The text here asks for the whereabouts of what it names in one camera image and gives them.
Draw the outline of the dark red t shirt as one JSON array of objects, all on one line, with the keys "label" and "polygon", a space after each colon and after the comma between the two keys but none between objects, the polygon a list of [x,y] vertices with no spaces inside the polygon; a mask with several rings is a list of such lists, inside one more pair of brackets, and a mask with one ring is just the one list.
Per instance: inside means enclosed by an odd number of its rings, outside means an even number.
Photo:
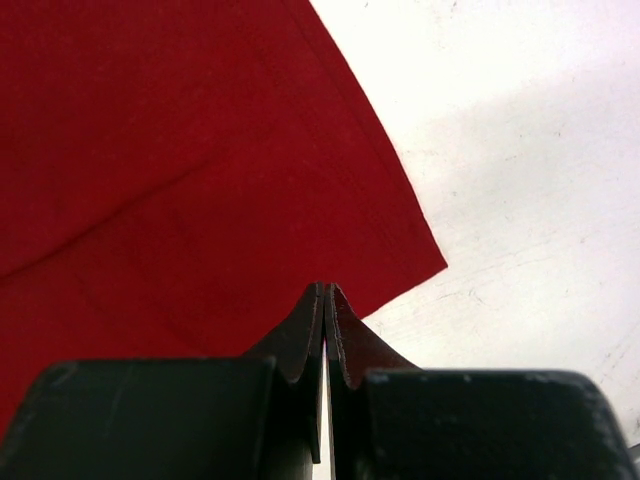
[{"label": "dark red t shirt", "polygon": [[85,358],[240,354],[446,266],[307,1],[1,5],[1,422]]}]

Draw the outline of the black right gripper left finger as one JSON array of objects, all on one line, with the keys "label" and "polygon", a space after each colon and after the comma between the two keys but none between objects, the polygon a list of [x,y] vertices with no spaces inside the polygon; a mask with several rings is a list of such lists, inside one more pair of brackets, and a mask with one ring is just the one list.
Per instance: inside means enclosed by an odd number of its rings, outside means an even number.
[{"label": "black right gripper left finger", "polygon": [[85,360],[35,379],[5,479],[308,479],[320,460],[324,287],[229,358]]}]

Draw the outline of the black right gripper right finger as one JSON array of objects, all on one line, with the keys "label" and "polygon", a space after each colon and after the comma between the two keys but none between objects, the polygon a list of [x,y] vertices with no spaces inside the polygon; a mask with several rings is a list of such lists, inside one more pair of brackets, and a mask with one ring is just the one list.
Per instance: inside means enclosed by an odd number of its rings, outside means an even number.
[{"label": "black right gripper right finger", "polygon": [[325,290],[335,479],[635,479],[635,453],[586,376],[422,369]]}]

